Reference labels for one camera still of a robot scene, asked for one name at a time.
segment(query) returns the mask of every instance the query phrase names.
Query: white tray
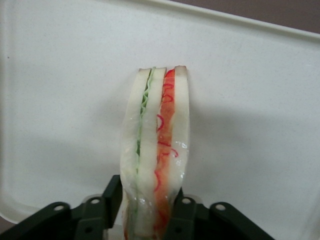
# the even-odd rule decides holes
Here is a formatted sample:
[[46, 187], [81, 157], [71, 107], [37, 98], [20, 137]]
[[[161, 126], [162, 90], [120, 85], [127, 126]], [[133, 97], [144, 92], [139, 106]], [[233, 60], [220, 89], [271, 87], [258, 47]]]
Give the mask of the white tray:
[[102, 193], [138, 68], [186, 65], [184, 191], [319, 238], [320, 35], [170, 1], [2, 0], [0, 61], [6, 219]]

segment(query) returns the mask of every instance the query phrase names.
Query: green filling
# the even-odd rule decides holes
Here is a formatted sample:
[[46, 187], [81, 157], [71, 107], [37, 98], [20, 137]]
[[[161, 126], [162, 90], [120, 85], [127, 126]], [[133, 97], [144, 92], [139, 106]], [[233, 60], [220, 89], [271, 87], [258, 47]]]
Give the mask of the green filling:
[[152, 70], [149, 73], [148, 79], [146, 81], [145, 89], [142, 95], [142, 102], [141, 102], [141, 108], [140, 108], [140, 119], [139, 119], [139, 130], [138, 130], [138, 139], [137, 139], [137, 148], [136, 148], [136, 154], [140, 157], [140, 145], [141, 145], [141, 131], [142, 131], [142, 118], [146, 112], [146, 107], [148, 103], [148, 95], [150, 91], [151, 82], [153, 80], [153, 75], [155, 72], [155, 67], [152, 68]]
[[[148, 103], [148, 95], [149, 95], [149, 90], [150, 90], [150, 86], [153, 80], [153, 75], [155, 72], [155, 67], [153, 67], [151, 69], [151, 71], [149, 72], [149, 76], [148, 79], [146, 81], [146, 85], [145, 85], [145, 89], [142, 95], [142, 101], [141, 101], [141, 107], [140, 107], [140, 118], [139, 118], [139, 127], [138, 127], [138, 136], [137, 136], [137, 141], [136, 141], [136, 154], [137, 154], [137, 165], [136, 165], [136, 177], [138, 178], [138, 173], [139, 173], [139, 164], [140, 164], [140, 146], [141, 146], [141, 133], [142, 133], [142, 123], [143, 123], [143, 116], [146, 112], [146, 106]], [[136, 196], [138, 195], [138, 189], [137, 186], [136, 187]], [[136, 221], [136, 217], [137, 217], [137, 212], [138, 212], [138, 203], [134, 202], [133, 205], [131, 206], [131, 211], [132, 211], [132, 215], [130, 215], [130, 220], [129, 222], [131, 222], [131, 227], [133, 227], [135, 221]]]

